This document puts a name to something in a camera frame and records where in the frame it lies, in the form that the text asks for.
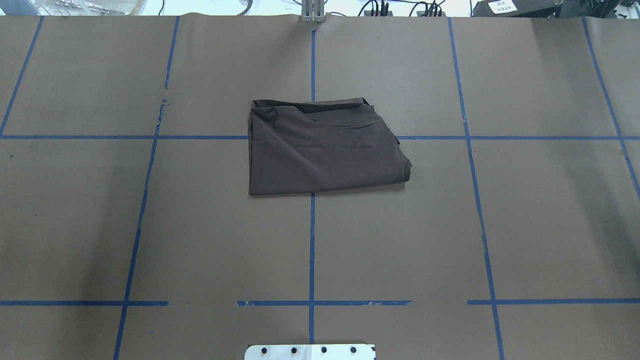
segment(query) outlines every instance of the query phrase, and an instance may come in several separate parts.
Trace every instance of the folded garment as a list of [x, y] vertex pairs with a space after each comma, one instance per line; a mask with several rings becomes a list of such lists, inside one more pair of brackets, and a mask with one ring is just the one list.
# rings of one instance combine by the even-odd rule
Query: folded garment
[[249, 194], [364, 188], [409, 181], [411, 162], [373, 106], [255, 100], [249, 116]]

